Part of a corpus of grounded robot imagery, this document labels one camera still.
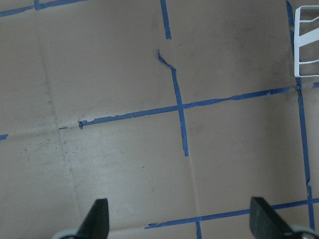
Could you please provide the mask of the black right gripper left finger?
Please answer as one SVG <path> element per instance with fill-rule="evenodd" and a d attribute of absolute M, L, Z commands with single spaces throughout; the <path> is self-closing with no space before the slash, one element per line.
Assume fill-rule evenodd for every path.
<path fill-rule="evenodd" d="M 110 230 L 108 200 L 97 199 L 79 227 L 77 239 L 106 239 Z"/>

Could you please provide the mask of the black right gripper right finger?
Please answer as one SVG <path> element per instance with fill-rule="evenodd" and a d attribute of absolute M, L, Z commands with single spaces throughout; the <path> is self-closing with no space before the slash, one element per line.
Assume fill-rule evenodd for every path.
<path fill-rule="evenodd" d="M 255 239 L 301 239 L 262 197 L 251 197 L 250 231 Z"/>

